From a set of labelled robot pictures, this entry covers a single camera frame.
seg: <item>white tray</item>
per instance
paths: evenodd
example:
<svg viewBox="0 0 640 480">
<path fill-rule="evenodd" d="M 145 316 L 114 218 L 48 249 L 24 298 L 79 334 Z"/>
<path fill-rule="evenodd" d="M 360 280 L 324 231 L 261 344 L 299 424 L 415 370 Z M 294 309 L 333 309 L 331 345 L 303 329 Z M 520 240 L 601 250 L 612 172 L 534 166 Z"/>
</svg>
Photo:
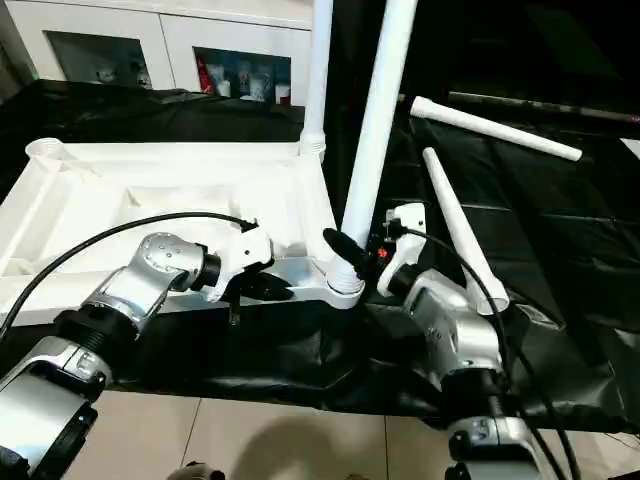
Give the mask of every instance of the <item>white tray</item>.
<svg viewBox="0 0 640 480">
<path fill-rule="evenodd" d="M 294 285 L 294 300 L 334 303 L 322 238 L 335 228 L 318 155 L 295 143 L 63 144 L 40 139 L 0 206 L 0 313 L 52 258 L 112 226 L 176 211 L 257 219 L 273 240 L 270 269 Z M 31 295 L 15 325 L 49 323 L 77 308 L 113 269 L 129 262 L 148 233 L 167 231 L 215 251 L 239 230 L 210 219 L 139 227 L 90 247 Z M 163 312 L 211 308 L 199 294 L 171 295 Z"/>
</svg>

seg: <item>glass cabinet door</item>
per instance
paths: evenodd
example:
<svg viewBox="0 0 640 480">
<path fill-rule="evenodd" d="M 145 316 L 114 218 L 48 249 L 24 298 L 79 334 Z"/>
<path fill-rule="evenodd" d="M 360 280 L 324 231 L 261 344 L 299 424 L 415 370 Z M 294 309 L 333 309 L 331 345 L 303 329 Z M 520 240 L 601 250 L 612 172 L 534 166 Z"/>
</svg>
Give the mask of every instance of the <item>glass cabinet door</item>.
<svg viewBox="0 0 640 480">
<path fill-rule="evenodd" d="M 8 0 L 40 78 L 175 87 L 156 13 Z"/>
<path fill-rule="evenodd" d="M 70 82 L 153 88 L 140 40 L 45 32 Z"/>
<path fill-rule="evenodd" d="M 162 15 L 176 87 L 304 105 L 311 31 Z"/>
<path fill-rule="evenodd" d="M 200 90 L 223 97 L 291 104 L 291 59 L 194 47 Z"/>
</svg>

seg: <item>white shelf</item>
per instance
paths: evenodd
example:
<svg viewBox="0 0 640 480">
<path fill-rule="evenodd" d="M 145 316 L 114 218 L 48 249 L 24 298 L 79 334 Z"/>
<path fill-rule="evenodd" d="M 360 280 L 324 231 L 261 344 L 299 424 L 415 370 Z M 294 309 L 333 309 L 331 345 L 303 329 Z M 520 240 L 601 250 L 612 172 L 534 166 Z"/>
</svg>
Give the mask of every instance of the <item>white shelf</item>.
<svg viewBox="0 0 640 480">
<path fill-rule="evenodd" d="M 39 0 L 311 30 L 313 0 Z"/>
</svg>

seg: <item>white plastic tube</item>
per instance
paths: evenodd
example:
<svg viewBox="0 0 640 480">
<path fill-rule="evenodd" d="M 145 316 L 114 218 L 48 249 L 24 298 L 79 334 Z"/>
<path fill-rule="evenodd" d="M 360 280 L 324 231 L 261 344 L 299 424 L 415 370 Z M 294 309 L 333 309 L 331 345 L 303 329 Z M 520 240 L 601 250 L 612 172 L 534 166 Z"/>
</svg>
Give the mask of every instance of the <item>white plastic tube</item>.
<svg viewBox="0 0 640 480">
<path fill-rule="evenodd" d="M 505 310 L 509 306 L 509 296 L 502 282 L 493 275 L 435 150 L 425 148 L 422 156 L 429 169 L 431 183 L 433 183 L 433 189 L 438 197 L 438 203 L 456 251 L 478 273 L 498 310 Z M 491 315 L 491 304 L 473 277 L 465 269 L 463 270 L 467 279 L 467 293 L 475 304 L 476 311 L 480 315 Z"/>
<path fill-rule="evenodd" d="M 385 7 L 378 51 L 373 66 L 342 231 L 364 247 L 378 196 L 391 123 L 400 90 L 417 0 L 389 0 Z M 354 293 L 362 288 L 351 265 L 335 256 L 327 281 L 336 291 Z"/>
<path fill-rule="evenodd" d="M 311 64 L 307 87 L 304 127 L 300 134 L 301 153 L 324 151 L 324 107 L 327 97 L 327 70 L 331 45 L 333 0 L 313 2 L 313 30 L 311 33 Z"/>
<path fill-rule="evenodd" d="M 540 150 L 541 152 L 566 158 L 567 160 L 573 160 L 574 162 L 582 156 L 582 151 L 577 148 L 523 132 L 517 128 L 507 127 L 506 125 L 492 122 L 486 118 L 476 117 L 475 115 L 461 112 L 455 108 L 439 105 L 428 98 L 416 97 L 411 106 L 411 115 L 466 128 L 467 130 Z"/>
</svg>

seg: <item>black plastic sheet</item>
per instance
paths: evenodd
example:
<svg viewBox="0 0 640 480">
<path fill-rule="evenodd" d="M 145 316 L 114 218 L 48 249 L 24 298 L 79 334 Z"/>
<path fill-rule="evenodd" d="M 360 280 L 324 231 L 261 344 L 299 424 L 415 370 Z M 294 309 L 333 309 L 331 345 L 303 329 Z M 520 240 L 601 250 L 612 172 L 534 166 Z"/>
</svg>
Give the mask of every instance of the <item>black plastic sheet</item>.
<svg viewBox="0 0 640 480">
<path fill-rule="evenodd" d="M 584 126 L 572 130 L 576 124 L 567 117 L 561 122 L 516 124 L 584 149 L 578 163 L 426 122 L 416 123 L 411 142 L 406 116 L 399 112 L 372 231 L 375 238 L 386 208 L 424 201 L 429 232 L 448 241 L 433 191 L 421 175 L 420 152 L 434 146 L 514 300 L 508 334 L 522 344 L 565 426 L 635 431 L 640 425 L 635 374 L 640 160 L 615 136 L 594 135 Z M 359 126 L 348 111 L 329 115 L 323 168 L 338 218 Z M 295 141 L 301 127 L 299 110 L 179 91 L 38 82 L 0 108 L 0 196 L 26 164 L 24 146 L 36 138 Z M 463 282 L 455 259 L 431 246 L 421 262 Z M 0 371 L 51 331 L 51 326 L 13 329 L 0 352 Z M 515 361 L 514 376 L 527 410 L 549 426 Z M 411 415 L 434 425 L 443 420 L 439 395 L 427 381 L 420 331 L 393 301 L 375 293 L 350 311 L 321 302 L 245 308 L 233 327 L 224 309 L 161 315 L 144 332 L 115 388 Z"/>
</svg>

